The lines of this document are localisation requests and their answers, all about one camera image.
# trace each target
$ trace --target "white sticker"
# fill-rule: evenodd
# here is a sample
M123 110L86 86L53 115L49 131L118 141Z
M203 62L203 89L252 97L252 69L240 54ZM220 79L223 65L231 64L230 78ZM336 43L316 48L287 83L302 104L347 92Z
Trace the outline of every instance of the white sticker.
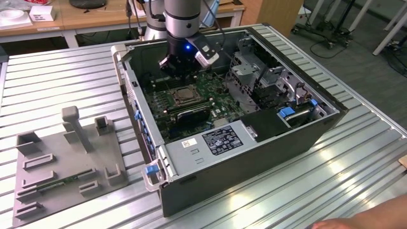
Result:
M48 31L48 30L59 30L59 27L48 27L48 28L40 28L37 31Z
M190 140L183 141L182 144L183 144L183 147L187 148L188 146L198 144L198 142L196 142L195 138L191 138Z

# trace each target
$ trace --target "gray peg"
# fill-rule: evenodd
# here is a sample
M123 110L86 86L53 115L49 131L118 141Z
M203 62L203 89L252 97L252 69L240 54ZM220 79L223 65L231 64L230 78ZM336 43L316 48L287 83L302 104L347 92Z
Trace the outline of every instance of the gray peg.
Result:
M94 147L79 123L79 110L76 106L63 108L63 120L64 122L71 123L72 129L78 135L84 150L87 153L90 153Z

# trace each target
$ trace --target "white box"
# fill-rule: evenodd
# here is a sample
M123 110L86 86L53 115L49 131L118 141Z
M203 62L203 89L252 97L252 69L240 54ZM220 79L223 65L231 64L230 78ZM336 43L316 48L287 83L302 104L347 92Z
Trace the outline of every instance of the white box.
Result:
M302 6L300 9L299 9L299 15L298 15L298 18L295 20L295 24L306 25L307 17L308 18L311 17L311 11Z
M0 20L0 30L9 30L25 26L31 26L31 19L28 13L24 12L24 16L19 18L19 20L9 21L9 20Z
M32 21L53 21L55 15L52 6L33 6L29 11Z

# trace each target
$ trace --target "motherboard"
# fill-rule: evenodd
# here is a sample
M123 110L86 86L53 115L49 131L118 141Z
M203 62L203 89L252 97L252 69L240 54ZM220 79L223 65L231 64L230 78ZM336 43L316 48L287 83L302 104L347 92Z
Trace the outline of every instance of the motherboard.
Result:
M166 143L216 128L244 115L226 75L200 73L190 82L150 82L146 100Z

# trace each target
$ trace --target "barcode sticker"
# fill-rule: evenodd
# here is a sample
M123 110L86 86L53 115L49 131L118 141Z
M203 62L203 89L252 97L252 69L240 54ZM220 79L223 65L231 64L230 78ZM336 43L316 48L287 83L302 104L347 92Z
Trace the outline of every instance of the barcode sticker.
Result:
M48 27L48 28L37 29L37 31L49 31L49 30L59 30L59 27Z

